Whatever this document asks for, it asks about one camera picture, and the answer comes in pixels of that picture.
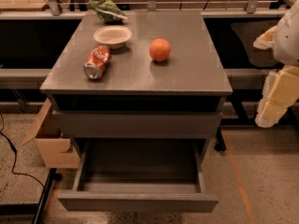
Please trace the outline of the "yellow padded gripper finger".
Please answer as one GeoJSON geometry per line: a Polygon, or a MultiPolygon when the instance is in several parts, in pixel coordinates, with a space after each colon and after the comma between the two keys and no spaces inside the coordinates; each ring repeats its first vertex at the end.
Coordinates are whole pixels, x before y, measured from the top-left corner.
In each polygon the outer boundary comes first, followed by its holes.
{"type": "Polygon", "coordinates": [[[278,72],[271,71],[263,85],[263,98],[258,104],[256,124],[262,128],[274,126],[298,99],[299,67],[285,65],[278,72]]]}
{"type": "Polygon", "coordinates": [[[253,42],[253,47],[256,49],[273,48],[276,30],[276,26],[269,28],[266,32],[255,39],[255,41],[253,42]]]}

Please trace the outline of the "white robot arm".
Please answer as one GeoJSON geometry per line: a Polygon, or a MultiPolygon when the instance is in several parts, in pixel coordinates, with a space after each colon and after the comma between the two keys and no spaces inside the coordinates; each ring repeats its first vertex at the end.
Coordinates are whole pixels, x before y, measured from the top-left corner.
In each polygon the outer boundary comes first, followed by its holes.
{"type": "Polygon", "coordinates": [[[299,99],[299,1],[280,19],[278,24],[260,35],[254,42],[257,49],[272,49],[274,59],[283,68],[271,71],[263,84],[255,122],[270,128],[299,99]]]}

